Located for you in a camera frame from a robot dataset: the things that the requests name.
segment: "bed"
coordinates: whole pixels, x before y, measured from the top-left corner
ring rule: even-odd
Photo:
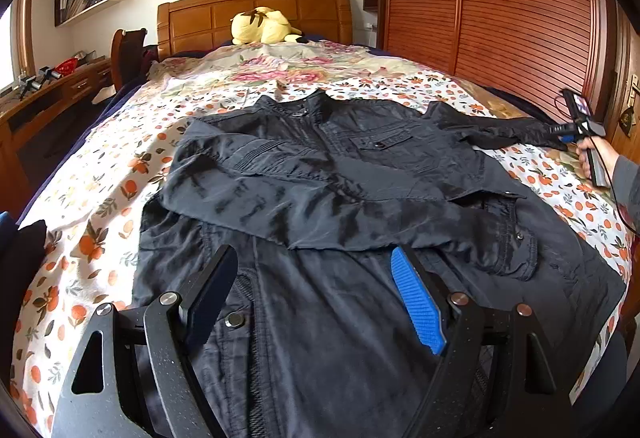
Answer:
[[[259,5],[281,10],[305,34],[325,40],[222,46],[230,19]],[[441,100],[471,115],[523,116],[470,82],[351,45],[349,0],[181,0],[158,7],[158,39],[160,62],[148,81],[88,134],[22,222],[44,219],[49,232],[46,258],[15,327],[10,392],[44,436],[86,320],[104,301],[118,309],[130,304],[142,207],[162,187],[190,118],[233,111],[264,94],[289,101],[318,88],[338,100],[383,98],[419,111]],[[210,53],[174,56],[187,51]],[[485,152],[553,206],[628,286],[631,237],[612,199],[594,190],[574,154],[526,145]],[[602,356],[622,303],[594,343],[573,400]]]

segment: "wooden wardrobe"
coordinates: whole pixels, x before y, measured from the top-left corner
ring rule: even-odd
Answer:
[[[571,87],[604,117],[614,0],[384,0],[380,8],[382,49],[517,94],[556,119],[566,119],[558,91]]]

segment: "cable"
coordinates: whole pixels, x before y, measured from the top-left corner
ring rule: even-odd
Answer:
[[[554,105],[556,106],[556,109],[558,109],[558,113],[560,113],[560,115],[561,115],[561,116],[564,116],[564,117],[568,118],[569,120],[573,121],[574,119],[573,119],[573,118],[571,118],[571,115],[569,115],[569,114],[565,113],[564,111],[562,111],[562,109],[560,109],[560,108],[558,107],[558,98],[559,98],[559,97],[560,97],[560,98],[564,98],[564,96],[562,96],[562,94],[561,94],[561,93],[558,93],[558,94],[556,94],[556,95],[555,95],[555,97],[554,97]]]
[[[640,233],[637,233],[636,230],[633,227],[631,227],[625,221],[625,218],[622,216],[622,212],[620,212],[620,205],[618,204],[618,199],[616,198],[616,191],[613,188],[613,180],[611,179],[611,176],[609,175],[609,169],[607,169],[607,166],[604,164],[604,159],[603,159],[602,155],[600,154],[600,151],[598,150],[598,146],[593,141],[593,137],[589,136],[588,138],[589,138],[589,140],[591,140],[591,143],[593,144],[593,148],[596,150],[596,153],[598,154],[598,158],[600,158],[602,166],[604,167],[604,171],[607,174],[607,180],[609,180],[609,185],[610,185],[610,188],[611,188],[611,194],[613,195],[613,202],[616,204],[616,210],[618,211],[618,217],[620,218],[620,221],[622,221],[622,224],[625,225],[625,227],[627,227],[629,230],[631,230],[631,232],[633,232],[634,235],[640,237]]]

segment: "small screen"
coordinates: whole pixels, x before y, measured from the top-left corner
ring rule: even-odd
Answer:
[[[578,111],[580,111],[582,114],[586,114],[587,116],[591,116],[591,111],[589,111],[589,104],[583,96],[574,94],[574,100],[575,104],[578,106]]]

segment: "jacket collar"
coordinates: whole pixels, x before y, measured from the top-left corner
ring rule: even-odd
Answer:
[[[335,100],[317,89],[312,94],[299,100],[276,102],[264,94],[255,103],[258,107],[268,109],[281,116],[291,118],[311,118],[314,121],[324,121],[329,118]]]

